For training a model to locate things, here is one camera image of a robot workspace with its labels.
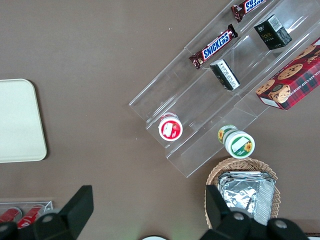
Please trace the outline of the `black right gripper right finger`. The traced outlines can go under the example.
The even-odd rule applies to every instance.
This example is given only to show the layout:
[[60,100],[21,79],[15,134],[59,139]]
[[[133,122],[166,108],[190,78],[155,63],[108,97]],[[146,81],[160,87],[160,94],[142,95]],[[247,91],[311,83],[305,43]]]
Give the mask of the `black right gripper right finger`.
[[251,229],[251,219],[239,211],[231,211],[214,185],[206,186],[206,212],[211,223],[204,240],[246,240]]

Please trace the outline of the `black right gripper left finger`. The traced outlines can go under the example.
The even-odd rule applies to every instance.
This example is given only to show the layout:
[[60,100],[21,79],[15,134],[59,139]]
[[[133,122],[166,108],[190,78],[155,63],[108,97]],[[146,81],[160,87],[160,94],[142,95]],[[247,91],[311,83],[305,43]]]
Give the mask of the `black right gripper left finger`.
[[93,187],[83,185],[58,213],[34,223],[36,240],[76,240],[94,211]]

